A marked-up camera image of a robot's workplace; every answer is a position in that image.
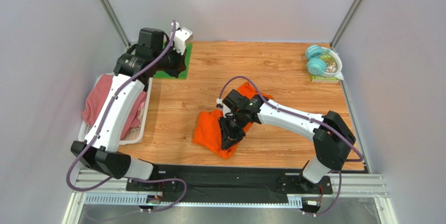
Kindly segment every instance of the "white basket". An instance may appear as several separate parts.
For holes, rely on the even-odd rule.
[[[97,78],[96,83],[99,82],[101,76]],[[146,125],[146,119],[147,119],[147,110],[149,108],[150,91],[152,90],[152,80],[153,80],[152,78],[149,79],[149,88],[147,89],[147,98],[146,98],[146,104],[144,105],[143,109],[144,114],[142,115],[141,125],[130,129],[124,136],[124,139],[122,139],[119,142],[119,145],[135,144],[142,141],[142,138],[144,136],[144,126]],[[79,130],[79,135],[77,136],[77,139],[81,142],[84,141],[85,136],[88,134],[88,132],[90,132],[91,128],[92,128],[91,126],[87,125],[87,123],[84,120],[82,120],[81,129]]]

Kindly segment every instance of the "metal frame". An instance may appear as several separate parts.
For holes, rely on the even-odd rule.
[[[115,27],[122,43],[125,47],[130,46],[130,41],[124,32],[122,25],[120,24],[113,8],[108,0],[100,0],[104,10],[106,11],[111,23]],[[347,29],[349,23],[354,17],[355,13],[358,11],[359,6],[363,0],[354,0],[348,13],[346,14],[344,20],[342,21],[335,37],[330,43],[331,47],[335,49],[345,30]],[[362,134],[359,127],[356,124],[356,116],[351,105],[350,96],[344,81],[341,81],[342,90],[344,92],[344,97],[347,102],[347,107],[352,118],[352,123],[354,131],[357,137],[357,143],[360,150],[364,153],[365,149],[361,146]],[[368,172],[370,167],[366,166],[367,162],[364,164],[365,171]],[[337,191],[339,186],[339,175],[329,174],[333,191]],[[97,173],[88,169],[81,169],[77,177],[75,185],[77,187],[90,187],[96,185],[100,181],[104,180],[106,175]],[[70,198],[69,205],[66,209],[65,216],[62,223],[67,224],[77,224],[81,214],[84,204],[109,204],[109,205],[149,205],[145,203],[145,198],[147,195],[153,195],[156,192],[128,192],[126,191],[127,180],[116,180],[111,179],[101,187],[92,190],[87,193],[73,192]],[[302,206],[301,197],[309,197],[311,195],[297,195],[289,194],[288,204],[221,204],[221,203],[187,203],[181,202],[178,206],[183,207],[260,207],[260,208],[299,208]],[[342,174],[342,187],[340,197],[368,197],[374,198],[378,214],[380,216],[381,222],[383,224],[396,224],[397,220],[390,202],[390,198],[385,187],[383,178],[380,174],[368,174],[368,173],[354,173],[354,171],[345,171]],[[160,206],[168,205],[170,202],[163,202]]]
[[[363,147],[363,145],[361,144],[361,141],[363,139],[362,138],[362,133],[361,133],[361,130],[360,130],[360,128],[358,126],[358,123],[357,123],[358,120],[356,118],[356,113],[354,112],[353,105],[352,105],[352,102],[351,102],[351,99],[350,99],[350,93],[349,93],[349,90],[347,89],[345,81],[341,80],[340,82],[341,82],[342,92],[344,93],[345,103],[347,105],[347,109],[349,110],[349,115],[350,115],[351,122],[352,122],[352,125],[353,125],[353,131],[354,131],[355,136],[356,136],[356,143],[358,144],[359,151],[362,153],[362,155],[364,157],[364,162],[363,162],[364,170],[369,173],[369,172],[371,172],[372,168],[370,167],[370,165],[369,165],[369,163],[367,161],[368,154],[367,154],[365,148]]]
[[[329,174],[333,191],[339,186],[339,175]],[[75,186],[90,187],[104,180],[107,176],[89,169],[81,169]],[[73,192],[69,206],[66,209],[63,224],[77,224],[81,217],[84,204],[107,205],[150,205],[145,203],[148,195],[156,192],[128,192],[126,179],[111,179],[101,187],[87,193]],[[336,194],[324,197],[335,197]],[[288,194],[288,204],[222,204],[222,203],[187,203],[181,202],[177,207],[256,207],[256,208],[300,208],[301,197],[317,197],[318,195]],[[346,171],[342,174],[342,198],[374,198],[382,223],[394,224],[395,214],[389,200],[389,195],[380,174],[353,174]],[[163,202],[156,206],[166,206],[171,202]]]
[[[362,2],[364,0],[354,0],[352,5],[350,6],[349,11],[347,12],[344,20],[341,23],[341,26],[339,26],[338,31],[336,31],[336,34],[334,35],[333,40],[330,42],[330,46],[332,49],[336,49],[338,47],[339,42],[341,41],[342,36],[345,33],[345,30],[347,29],[348,25],[352,21],[354,15],[358,11],[359,7],[361,6]]]
[[[105,13],[107,13],[108,18],[110,18],[111,24],[116,30],[116,33],[118,33],[119,38],[121,39],[122,43],[124,44],[124,47],[128,48],[131,44],[130,41],[124,31],[124,28],[122,27],[121,23],[118,20],[118,17],[116,16],[115,11],[112,8],[112,5],[109,0],[99,0],[105,10]]]

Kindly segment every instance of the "cable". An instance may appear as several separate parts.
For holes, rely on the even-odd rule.
[[[116,92],[114,94],[114,97],[117,98],[118,94],[122,91],[122,89],[124,89],[124,87],[126,87],[130,82],[135,80],[141,74],[146,72],[148,69],[152,68],[152,66],[154,66],[164,55],[166,55],[166,53],[168,52],[169,48],[171,47],[171,45],[173,43],[173,38],[175,38],[175,32],[176,32],[176,21],[173,20],[173,24],[172,24],[172,39],[169,40],[169,42],[167,43],[166,47],[161,52],[161,54],[155,60],[153,60],[153,62],[151,62],[149,65],[147,65],[144,69],[140,70],[138,73],[136,73],[131,78],[129,78],[127,81],[125,81],[119,88],[117,88],[117,90],[116,90]],[[66,184],[72,190],[79,191],[79,192],[87,192],[87,191],[90,191],[90,190],[93,190],[93,189],[96,189],[96,188],[100,187],[101,185],[103,185],[104,183],[106,183],[107,181],[109,181],[112,178],[112,177],[106,178],[105,180],[103,180],[102,182],[98,183],[97,185],[94,185],[94,186],[88,187],[88,188],[78,188],[78,187],[75,187],[73,184],[71,184],[71,181],[70,181],[70,176],[71,176],[71,173],[73,172],[74,166],[76,165],[77,162],[79,162],[79,160],[83,157],[83,155],[88,151],[88,149],[96,141],[97,137],[99,136],[99,133],[101,132],[102,126],[105,123],[105,119],[107,118],[107,115],[110,112],[110,109],[112,108],[113,102],[115,100],[116,99],[110,99],[110,101],[107,104],[107,107],[104,110],[104,115],[103,115],[102,119],[100,120],[99,125],[96,128],[96,132],[95,132],[94,137],[92,138],[90,143],[88,143],[88,145],[84,148],[84,150],[82,150],[81,153],[79,153],[79,155],[76,157],[76,159],[74,159],[73,163],[71,164],[70,168],[68,169],[68,172],[66,173],[66,177],[65,177]]]
[[[187,184],[186,184],[186,182],[184,180],[180,179],[180,178],[165,178],[163,180],[155,180],[155,181],[140,180],[138,178],[131,178],[131,179],[134,180],[134,181],[137,181],[137,182],[142,182],[142,183],[164,183],[164,182],[170,182],[170,181],[179,181],[179,182],[183,183],[184,190],[183,190],[183,193],[181,194],[181,196],[175,202],[169,204],[168,206],[162,207],[162,208],[150,209],[150,210],[148,210],[148,209],[140,209],[140,210],[128,212],[126,214],[123,214],[123,215],[120,215],[120,216],[116,216],[116,217],[113,217],[113,218],[109,218],[109,219],[95,219],[95,218],[90,217],[88,215],[88,211],[90,211],[91,210],[90,209],[90,210],[88,210],[87,212],[84,213],[84,216],[87,219],[91,220],[91,221],[108,222],[108,221],[122,219],[123,217],[129,216],[129,215],[133,215],[133,214],[136,214],[136,213],[139,213],[139,212],[149,212],[149,213],[151,213],[151,212],[161,212],[161,211],[167,210],[169,208],[172,208],[178,202],[180,202],[180,200],[182,200],[184,198],[184,195],[186,194],[186,191],[187,191]]]
[[[336,193],[335,200],[333,201],[333,203],[330,205],[329,208],[327,208],[325,211],[323,211],[323,212],[321,212],[321,213],[318,213],[318,214],[312,214],[312,213],[309,213],[309,212],[304,212],[304,211],[302,211],[302,213],[303,213],[304,215],[308,215],[308,216],[312,216],[312,217],[322,216],[322,215],[327,214],[333,207],[335,207],[336,203],[338,202],[339,195],[341,194],[342,173],[341,173],[341,171],[331,171],[331,173],[332,173],[332,172],[337,172],[337,173],[339,173],[338,192]]]
[[[364,157],[362,156],[362,154],[342,135],[342,134],[340,134],[338,131],[336,131],[333,127],[331,127],[331,126],[329,126],[328,124],[326,124],[326,123],[324,123],[324,122],[322,122],[322,121],[319,121],[319,120],[317,120],[317,119],[315,119],[315,118],[309,118],[309,117],[307,117],[307,116],[305,116],[305,115],[301,115],[301,114],[299,114],[299,113],[295,113],[295,112],[293,112],[293,111],[289,111],[289,110],[287,110],[287,109],[283,109],[283,108],[280,108],[280,107],[276,107],[276,106],[274,106],[273,104],[271,104],[271,103],[269,103],[266,99],[265,99],[265,97],[263,97],[263,95],[262,95],[262,93],[260,92],[260,90],[259,90],[259,88],[257,88],[257,86],[254,84],[254,82],[252,82],[249,78],[247,78],[247,77],[245,77],[245,76],[235,76],[235,77],[233,77],[233,78],[231,78],[224,86],[223,86],[223,88],[221,89],[221,91],[220,91],[220,95],[219,95],[219,99],[221,99],[221,97],[223,96],[223,92],[225,91],[225,88],[226,88],[226,86],[228,86],[228,84],[229,83],[231,83],[233,80],[235,80],[235,79],[245,79],[246,81],[248,81],[253,87],[254,87],[254,89],[255,89],[255,91],[258,93],[258,95],[260,96],[260,98],[263,100],[263,102],[265,103],[265,104],[267,104],[267,105],[269,105],[271,108],[274,108],[274,109],[276,109],[276,110],[278,110],[278,111],[282,111],[282,112],[284,112],[284,113],[287,113],[287,114],[290,114],[290,115],[293,115],[293,116],[296,116],[296,117],[299,117],[299,118],[302,118],[302,119],[305,119],[305,120],[308,120],[308,121],[310,121],[310,122],[315,122],[315,123],[318,123],[318,124],[320,124],[321,126],[323,126],[323,127],[325,127],[325,128],[327,128],[327,129],[329,129],[331,132],[333,132],[334,134],[336,134],[336,136],[338,136],[342,141],[344,141],[345,143],[346,143],[346,145],[350,148],[350,149],[352,149],[358,156],[359,156],[359,159],[352,159],[352,160],[346,160],[346,162],[362,162],[363,160],[364,160]]]
[[[184,198],[184,195],[186,195],[186,191],[187,191],[186,182],[180,178],[165,178],[163,180],[156,180],[156,181],[146,181],[146,180],[140,180],[138,178],[132,178],[132,180],[137,181],[137,182],[142,182],[142,183],[161,183],[161,182],[169,182],[169,181],[179,181],[179,182],[183,183],[183,185],[184,185],[183,193],[176,201],[174,201],[172,204],[165,206],[163,208],[154,209],[151,212],[161,212],[161,211],[167,210],[169,208],[172,208],[174,205],[176,205],[178,202],[180,202]]]
[[[132,52],[136,49],[136,43],[130,46],[130,48],[126,51],[128,54],[132,54]]]
[[[324,189],[322,188],[321,185],[319,185],[319,189],[320,189],[320,198],[319,198],[319,204],[322,205],[322,198],[324,196]]]
[[[166,42],[170,41],[169,36],[167,35],[166,32],[164,32],[164,36],[166,37]],[[175,40],[173,40],[172,47],[175,47]]]
[[[223,92],[225,91],[225,88],[229,85],[229,83],[231,83],[233,80],[235,79],[245,79],[246,81],[248,81],[255,89],[255,91],[258,93],[258,95],[260,96],[260,98],[263,100],[264,103],[266,103],[268,106],[270,106],[271,108],[274,108],[276,110],[282,111],[284,113],[308,120],[310,122],[315,122],[320,124],[321,126],[324,126],[325,128],[329,129],[331,132],[333,132],[334,134],[336,134],[336,136],[338,136],[342,141],[344,141],[346,143],[346,145],[348,147],[350,147],[359,157],[359,159],[350,159],[350,160],[346,160],[346,162],[362,162],[364,160],[364,156],[338,131],[336,131],[334,128],[332,128],[331,126],[329,126],[328,124],[321,122],[315,118],[309,118],[305,115],[301,115],[299,113],[295,113],[293,111],[289,111],[277,106],[274,106],[273,104],[269,103],[265,97],[263,97],[262,93],[260,92],[259,88],[257,88],[257,86],[254,84],[254,82],[252,82],[249,78],[245,77],[245,76],[235,76],[233,78],[231,78],[228,82],[226,82],[226,84],[223,86],[223,88],[220,91],[220,95],[219,95],[219,99],[221,99],[221,97],[223,96]],[[320,216],[320,215],[325,215],[326,213],[328,213],[338,202],[339,199],[339,195],[341,193],[341,184],[342,184],[342,174],[341,171],[330,171],[330,172],[337,172],[339,173],[339,186],[338,186],[338,193],[336,194],[336,198],[333,202],[333,204],[331,204],[331,206],[329,208],[327,208],[327,210],[319,213],[319,214],[310,214],[310,213],[306,213],[306,212],[302,212],[304,214],[316,217],[316,216]]]

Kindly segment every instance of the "orange cloth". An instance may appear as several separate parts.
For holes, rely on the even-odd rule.
[[[237,91],[241,95],[246,96],[249,99],[252,99],[252,97],[255,94],[257,94],[254,87],[252,87],[248,82],[242,84],[237,89]],[[267,94],[262,93],[262,95],[269,99],[273,98],[272,96]],[[228,159],[234,154],[238,144],[235,144],[228,150],[221,149],[221,132],[220,132],[220,124],[218,123],[218,118],[222,116],[223,116],[223,111],[219,109],[215,109],[209,113],[206,111],[201,111],[200,114],[198,115],[198,123],[197,127],[195,127],[194,139],[192,140],[192,143],[207,147],[218,156],[224,159]],[[248,131],[251,125],[252,123],[249,123],[244,127],[243,130],[245,131],[245,133]]]

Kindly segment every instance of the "red cloth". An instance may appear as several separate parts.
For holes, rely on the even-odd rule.
[[[93,90],[88,95],[87,101],[85,102],[85,110],[82,112],[82,118],[89,126],[94,125],[97,117],[99,117],[108,93],[110,92],[112,81],[113,76],[107,74],[102,75],[97,84],[94,86]],[[141,92],[141,94],[139,94],[130,110],[129,117],[124,124],[120,139],[123,139],[131,128],[137,127],[141,124],[141,121],[138,119],[138,115],[139,110],[143,108],[143,104],[146,102],[146,98],[146,92]]]
[[[254,87],[252,87],[248,82],[242,84],[237,91],[246,96],[249,99],[257,94]],[[272,99],[273,97],[267,94],[263,94],[264,97]],[[219,109],[215,109],[211,112],[202,111],[198,115],[198,123],[195,127],[194,131],[194,139],[192,143],[199,144],[204,147],[207,147],[216,155],[228,159],[230,158],[237,149],[238,144],[233,145],[228,150],[221,149],[221,132],[220,132],[220,124],[218,123],[218,118],[223,116],[223,111]],[[252,123],[247,124],[243,130],[245,133],[249,130]]]

